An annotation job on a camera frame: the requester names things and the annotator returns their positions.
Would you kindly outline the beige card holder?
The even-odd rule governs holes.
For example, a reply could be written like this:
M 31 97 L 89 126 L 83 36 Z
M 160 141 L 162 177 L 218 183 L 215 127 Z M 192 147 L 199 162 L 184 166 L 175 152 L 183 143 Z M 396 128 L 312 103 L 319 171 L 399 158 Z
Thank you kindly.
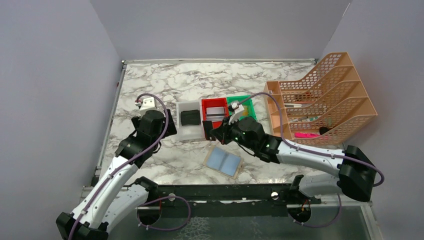
M 203 166 L 229 178 L 236 179 L 242 169 L 243 161 L 242 157 L 213 146 L 207 153 Z

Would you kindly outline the white plastic bin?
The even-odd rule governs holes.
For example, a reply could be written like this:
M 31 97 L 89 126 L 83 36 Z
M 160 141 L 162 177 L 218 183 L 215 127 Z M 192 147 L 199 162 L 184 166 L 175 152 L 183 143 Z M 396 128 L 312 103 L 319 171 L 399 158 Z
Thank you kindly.
M 183 119 L 181 117 L 182 112 L 186 111 L 199 111 L 200 124 L 197 125 L 183 125 Z M 202 114 L 201 114 L 201 101 L 180 101 L 176 103 L 176 128 L 177 134 L 175 139 L 177 141 L 188 141 L 188 140 L 204 140 L 205 134 L 202 126 Z

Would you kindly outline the green plastic bin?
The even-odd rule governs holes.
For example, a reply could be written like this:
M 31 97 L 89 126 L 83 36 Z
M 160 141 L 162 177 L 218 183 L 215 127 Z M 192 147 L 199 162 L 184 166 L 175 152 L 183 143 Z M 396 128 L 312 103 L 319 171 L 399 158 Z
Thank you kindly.
M 239 102 L 244 107 L 244 113 L 243 116 L 240 118 L 239 121 L 243 119 L 253 119 L 257 120 L 256 112 L 254 109 L 253 101 L 252 99 L 248 99 L 249 95 L 240 95 L 240 96 L 228 96 L 226 98 L 227 100 L 227 109 L 228 109 L 228 116 L 224 118 L 224 120 L 229 120 L 232 112 L 229 110 L 229 107 L 232 102 Z

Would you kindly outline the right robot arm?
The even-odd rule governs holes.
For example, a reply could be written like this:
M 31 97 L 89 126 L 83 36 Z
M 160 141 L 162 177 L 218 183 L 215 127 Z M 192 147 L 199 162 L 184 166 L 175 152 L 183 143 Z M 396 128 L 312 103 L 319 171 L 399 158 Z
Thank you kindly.
M 307 146 L 265 133 L 252 117 L 234 122 L 226 117 L 221 125 L 209 130 L 222 145 L 231 142 L 249 149 L 253 156 L 266 163 L 289 164 L 319 170 L 318 175 L 300 178 L 288 190 L 289 199 L 300 204 L 308 197 L 344 194 L 359 202 L 371 199 L 376 167 L 355 146 L 346 150 Z

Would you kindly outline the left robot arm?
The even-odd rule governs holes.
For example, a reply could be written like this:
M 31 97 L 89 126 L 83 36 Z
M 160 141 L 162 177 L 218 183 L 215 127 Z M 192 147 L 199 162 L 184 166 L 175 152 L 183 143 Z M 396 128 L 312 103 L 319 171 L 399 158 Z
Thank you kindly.
M 129 188 L 127 196 L 118 197 L 126 182 L 160 147 L 160 141 L 176 135 L 171 111 L 147 110 L 131 119 L 134 131 L 123 139 L 107 171 L 92 191 L 71 213 L 62 212 L 56 219 L 64 240 L 106 240 L 112 229 L 137 205 L 152 205 L 157 191 L 140 183 Z

